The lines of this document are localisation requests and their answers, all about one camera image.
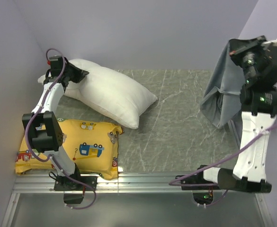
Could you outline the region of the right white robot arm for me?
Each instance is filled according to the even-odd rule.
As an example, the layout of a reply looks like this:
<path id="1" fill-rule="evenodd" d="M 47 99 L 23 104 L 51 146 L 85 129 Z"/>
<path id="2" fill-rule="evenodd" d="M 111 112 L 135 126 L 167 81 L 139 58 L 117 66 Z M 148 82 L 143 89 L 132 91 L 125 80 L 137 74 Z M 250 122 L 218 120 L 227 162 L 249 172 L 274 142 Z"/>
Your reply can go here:
<path id="1" fill-rule="evenodd" d="M 195 177 L 225 190 L 269 193 L 265 163 L 270 131 L 277 116 L 277 39 L 231 39 L 224 47 L 200 110 L 217 128 L 240 114 L 241 153 L 233 169 L 211 167 Z"/>

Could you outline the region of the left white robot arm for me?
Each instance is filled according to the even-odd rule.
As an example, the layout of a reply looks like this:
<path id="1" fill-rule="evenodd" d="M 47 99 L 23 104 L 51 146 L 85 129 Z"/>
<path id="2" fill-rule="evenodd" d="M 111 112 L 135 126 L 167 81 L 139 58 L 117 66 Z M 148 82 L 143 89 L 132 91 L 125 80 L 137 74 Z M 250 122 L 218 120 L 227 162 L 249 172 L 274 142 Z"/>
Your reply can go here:
<path id="1" fill-rule="evenodd" d="M 77 190 L 82 185 L 82 178 L 78 167 L 63 148 L 63 132 L 55 112 L 69 83 L 80 83 L 89 72 L 69 63 L 62 55 L 48 57 L 47 61 L 50 69 L 45 74 L 43 93 L 32 112 L 22 116 L 25 141 L 35 159 L 51 161 L 59 184 Z"/>

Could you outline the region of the white pillow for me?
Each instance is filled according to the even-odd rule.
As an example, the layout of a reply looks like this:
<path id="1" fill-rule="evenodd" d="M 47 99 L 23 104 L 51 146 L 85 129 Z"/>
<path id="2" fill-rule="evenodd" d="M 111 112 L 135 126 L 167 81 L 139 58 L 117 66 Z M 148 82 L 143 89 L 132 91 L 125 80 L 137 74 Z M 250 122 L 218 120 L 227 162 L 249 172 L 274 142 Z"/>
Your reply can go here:
<path id="1" fill-rule="evenodd" d="M 72 59 L 69 63 L 89 74 L 78 84 L 70 82 L 64 95 L 83 102 L 122 126 L 138 129 L 140 116 L 158 99 L 123 73 L 84 59 Z"/>

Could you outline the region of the grey pillowcase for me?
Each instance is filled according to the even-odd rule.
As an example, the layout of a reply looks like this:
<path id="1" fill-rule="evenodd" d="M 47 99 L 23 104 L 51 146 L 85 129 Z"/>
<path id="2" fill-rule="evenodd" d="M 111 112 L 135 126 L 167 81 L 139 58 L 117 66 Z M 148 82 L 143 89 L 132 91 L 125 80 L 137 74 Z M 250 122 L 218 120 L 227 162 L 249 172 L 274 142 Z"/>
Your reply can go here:
<path id="1" fill-rule="evenodd" d="M 216 128 L 223 128 L 240 110 L 240 91 L 245 83 L 241 67 L 234 64 L 229 53 L 248 43 L 230 39 L 222 50 L 210 77 L 200 111 Z"/>

